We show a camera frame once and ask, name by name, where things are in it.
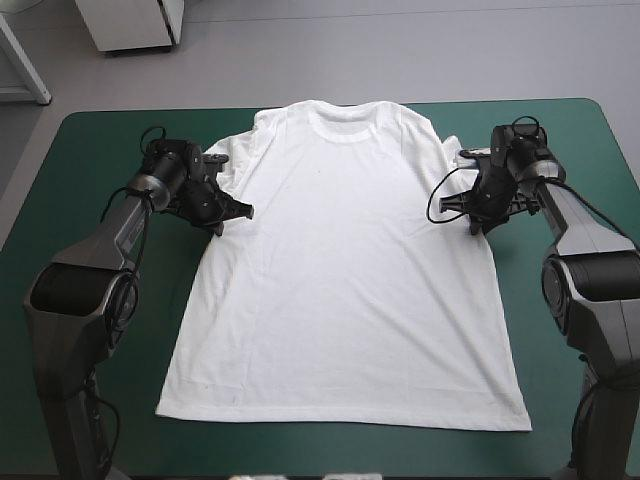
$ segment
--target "white t-shirt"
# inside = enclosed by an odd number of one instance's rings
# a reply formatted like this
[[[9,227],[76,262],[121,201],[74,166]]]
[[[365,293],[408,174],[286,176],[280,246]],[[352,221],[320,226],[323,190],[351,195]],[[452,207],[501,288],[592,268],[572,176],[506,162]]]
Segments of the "white t-shirt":
[[[425,218],[456,148],[390,102],[265,110],[216,143],[255,216],[202,257],[157,413],[530,430],[489,245]]]

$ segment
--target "green table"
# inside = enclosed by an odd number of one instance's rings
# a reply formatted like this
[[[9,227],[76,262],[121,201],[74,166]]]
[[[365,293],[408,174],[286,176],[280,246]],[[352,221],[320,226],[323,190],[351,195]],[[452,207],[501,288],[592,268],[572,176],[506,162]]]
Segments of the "green table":
[[[568,183],[640,239],[640,193],[599,106],[590,100],[414,104],[441,137],[488,144],[492,128],[534,115]],[[35,274],[86,236],[105,200],[138,168],[138,136],[151,124],[209,146],[246,131],[257,109],[76,113],[66,118],[0,254],[0,473],[54,473],[31,375],[21,310]],[[541,259],[552,237],[542,215],[514,217],[489,235],[531,433],[488,433],[349,423],[225,424],[154,415],[198,260],[209,237],[154,216],[142,266],[142,300],[112,360],[98,367],[103,396],[124,425],[116,463],[129,474],[394,476],[546,475],[569,455],[582,364],[542,299]],[[629,471],[640,473],[638,440]]]

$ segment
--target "gray floor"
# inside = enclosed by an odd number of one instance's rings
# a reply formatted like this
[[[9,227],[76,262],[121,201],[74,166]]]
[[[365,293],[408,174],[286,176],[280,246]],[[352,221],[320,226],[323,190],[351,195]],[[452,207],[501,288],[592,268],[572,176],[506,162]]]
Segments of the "gray floor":
[[[187,0],[179,48],[121,58],[72,0],[8,21],[54,101],[0,106],[0,245],[84,110],[589,97],[640,179],[640,0]]]

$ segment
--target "wire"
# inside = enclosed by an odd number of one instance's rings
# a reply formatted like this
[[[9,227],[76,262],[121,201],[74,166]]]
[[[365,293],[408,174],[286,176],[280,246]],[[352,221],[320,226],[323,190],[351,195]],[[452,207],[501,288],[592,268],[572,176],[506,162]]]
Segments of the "wire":
[[[426,213],[427,213],[427,219],[431,223],[449,223],[449,222],[453,222],[454,220],[457,220],[458,218],[466,215],[465,212],[462,212],[462,213],[460,213],[458,215],[455,215],[455,216],[453,216],[451,218],[447,218],[445,220],[434,220],[433,218],[431,218],[431,215],[429,214],[429,211],[431,210],[431,202],[433,201],[433,196],[436,194],[436,192],[442,186],[442,184],[447,181],[447,178],[449,178],[451,175],[456,173],[458,170],[461,170],[461,168],[460,167],[454,168],[449,173],[447,173],[444,176],[444,178],[442,180],[440,180],[440,183],[438,183],[438,185],[436,185],[436,188],[433,189],[433,191],[431,192],[431,195],[429,195],[429,201],[427,202],[427,212]]]
[[[151,132],[153,132],[154,130],[162,130],[162,133],[160,134],[159,139],[164,140],[165,138],[167,138],[167,129],[164,128],[162,125],[153,125],[147,128],[144,132],[142,132],[142,135],[140,135],[140,152],[144,157],[147,156],[147,152],[145,151],[145,148],[142,146],[142,144],[144,143],[145,137],[149,135]]]
[[[620,235],[622,235],[623,237],[631,241],[631,243],[633,243],[633,246],[635,247],[636,250],[640,250],[640,246],[624,230],[622,230],[622,228],[620,228],[613,220],[611,220],[604,213],[598,210],[594,205],[589,203],[589,201],[587,201],[586,198],[580,195],[574,188],[570,187],[569,185],[564,183],[562,180],[558,180],[557,178],[541,177],[539,182],[555,185],[573,194],[573,196],[576,197],[576,199],[578,199],[580,203],[582,203],[585,207],[587,207],[589,210],[595,213],[603,221],[608,223],[611,226],[611,228],[613,228],[617,233],[619,233]]]
[[[134,299],[134,303],[133,303],[133,307],[131,309],[131,312],[127,316],[126,320],[124,322],[122,322],[124,325],[126,325],[126,323],[129,321],[129,319],[131,318],[131,316],[135,312],[136,306],[138,304],[139,292],[138,292],[138,285],[137,285],[136,282],[137,282],[138,272],[140,271],[140,265],[142,264],[142,259],[144,258],[144,249],[145,249],[145,246],[146,246],[146,243],[147,243],[150,217],[151,217],[151,212],[153,211],[153,203],[151,201],[151,197],[150,197],[149,192],[145,192],[145,193],[129,192],[129,193],[130,193],[130,195],[139,196],[142,199],[142,201],[143,201],[142,204],[143,204],[143,207],[145,209],[145,212],[144,212],[144,219],[143,219],[143,224],[142,224],[142,237],[140,239],[140,248],[138,249],[138,256],[136,257],[136,260],[135,260],[135,263],[134,263],[134,266],[133,266],[133,270],[131,270],[131,272],[129,273],[127,284],[124,287],[124,293],[117,299],[118,304],[116,306],[115,311],[111,315],[110,332],[109,332],[109,337],[108,337],[109,338],[109,346],[111,348],[115,347],[117,341],[120,339],[120,337],[124,333],[124,329],[120,328],[119,318],[120,318],[120,315],[122,314],[122,309],[124,308],[124,306],[126,304],[126,300],[129,297],[129,293],[130,293],[131,290],[133,290],[135,299]],[[113,333],[117,333],[118,334],[118,338],[117,339],[113,338]]]
[[[102,223],[104,221],[104,218],[107,216],[107,212],[109,211],[109,209],[111,208],[111,204],[113,203],[113,200],[116,198],[116,196],[120,193],[120,192],[126,192],[129,189],[127,187],[121,187],[119,189],[117,189],[116,191],[114,191],[111,196],[109,197],[109,200],[107,200],[107,205],[104,207],[104,209],[102,210],[102,215],[100,215],[100,223]]]
[[[94,388],[91,385],[92,385],[91,383],[87,385],[87,388],[86,388],[87,395],[92,397],[96,402],[103,404],[105,407],[108,407],[113,412],[113,416],[116,419],[116,433],[113,436],[113,442],[111,442],[111,447],[109,448],[109,457],[108,457],[109,466],[111,466],[111,464],[113,463],[113,455],[116,452],[116,447],[118,446],[118,440],[120,439],[120,428],[122,423],[120,420],[120,412],[118,411],[118,408],[113,403],[105,400],[104,398],[100,398],[96,394]]]

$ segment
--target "t-shirt neckline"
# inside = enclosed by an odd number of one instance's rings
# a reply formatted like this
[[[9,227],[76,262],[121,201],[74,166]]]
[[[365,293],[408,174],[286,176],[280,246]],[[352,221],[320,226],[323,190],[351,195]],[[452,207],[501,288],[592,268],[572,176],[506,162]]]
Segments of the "t-shirt neckline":
[[[325,140],[336,143],[355,143],[367,140],[376,134],[380,102],[342,107],[315,100],[310,102],[309,123],[315,133]],[[354,133],[339,133],[327,125],[329,121],[365,120],[367,127]]]

